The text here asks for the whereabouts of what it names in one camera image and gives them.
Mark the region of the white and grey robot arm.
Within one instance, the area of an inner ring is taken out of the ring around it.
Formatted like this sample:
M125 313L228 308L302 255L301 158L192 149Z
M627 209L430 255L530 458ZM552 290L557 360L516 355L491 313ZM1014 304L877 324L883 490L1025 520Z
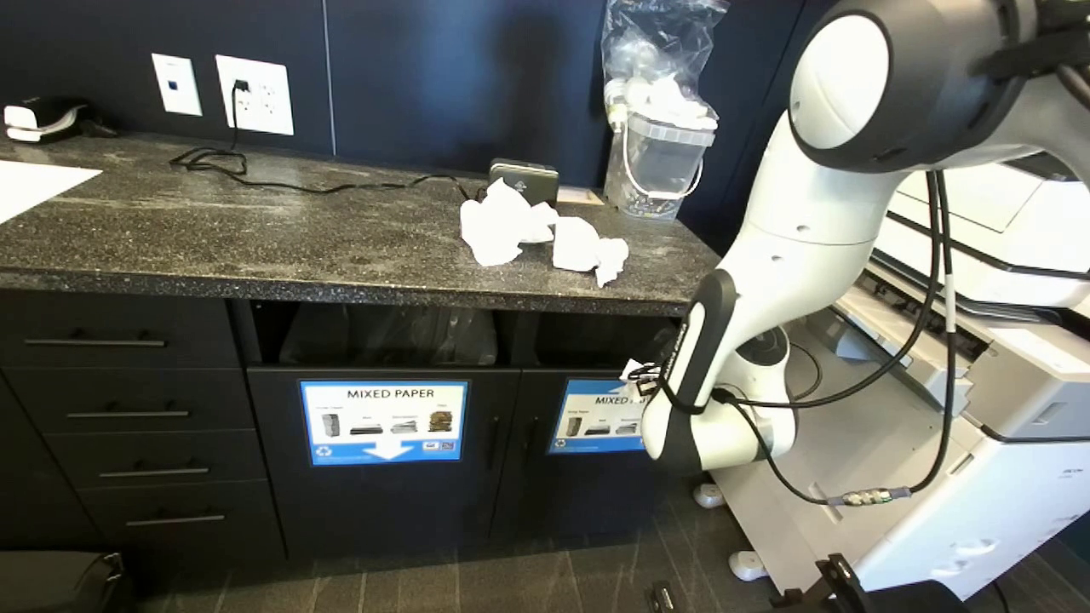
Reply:
M910 174L1048 154L1087 177L1090 107L1075 91L1087 16L1090 0L837 0L793 64L736 243L643 406L643 451L662 459L689 421L702 467L754 458L727 439L712 384L858 278Z

